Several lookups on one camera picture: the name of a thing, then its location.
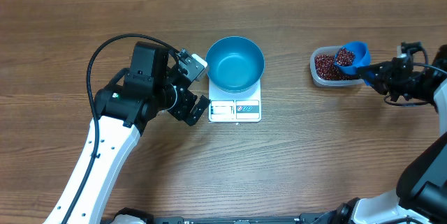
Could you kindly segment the red adzuki beans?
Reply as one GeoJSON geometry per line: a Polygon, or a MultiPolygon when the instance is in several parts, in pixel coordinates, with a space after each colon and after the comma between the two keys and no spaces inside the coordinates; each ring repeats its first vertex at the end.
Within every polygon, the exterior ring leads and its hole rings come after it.
{"type": "Polygon", "coordinates": [[[347,75],[343,73],[337,65],[351,66],[355,55],[352,51],[342,48],[335,55],[322,54],[315,58],[316,71],[318,76],[324,80],[355,80],[358,79],[355,75],[347,75]]]}

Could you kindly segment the blue plastic measuring scoop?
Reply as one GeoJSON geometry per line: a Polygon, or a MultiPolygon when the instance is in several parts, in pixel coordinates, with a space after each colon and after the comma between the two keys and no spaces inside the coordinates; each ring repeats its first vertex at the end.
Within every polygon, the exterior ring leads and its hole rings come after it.
{"type": "Polygon", "coordinates": [[[358,69],[371,64],[367,43],[353,41],[343,45],[335,54],[334,65],[344,74],[358,75],[358,69]]]}

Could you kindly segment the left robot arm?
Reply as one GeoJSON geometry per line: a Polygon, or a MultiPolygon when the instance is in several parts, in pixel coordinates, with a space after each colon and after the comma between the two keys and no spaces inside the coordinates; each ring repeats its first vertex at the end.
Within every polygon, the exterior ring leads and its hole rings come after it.
{"type": "Polygon", "coordinates": [[[97,117],[46,223],[100,223],[120,170],[147,123],[160,111],[190,126],[197,123],[210,101],[188,88],[207,71],[207,62],[197,54],[136,43],[129,68],[95,95],[97,117]]]}

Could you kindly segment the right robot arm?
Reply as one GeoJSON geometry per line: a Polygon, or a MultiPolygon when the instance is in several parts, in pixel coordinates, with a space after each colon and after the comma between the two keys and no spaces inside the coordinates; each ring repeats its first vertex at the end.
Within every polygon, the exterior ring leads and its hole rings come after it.
{"type": "Polygon", "coordinates": [[[402,43],[391,61],[349,67],[385,103],[414,107],[431,105],[439,116],[439,138],[401,174],[395,189],[376,197],[354,198],[323,214],[317,223],[445,223],[446,222],[446,46],[422,63],[414,54],[420,42],[402,43]]]}

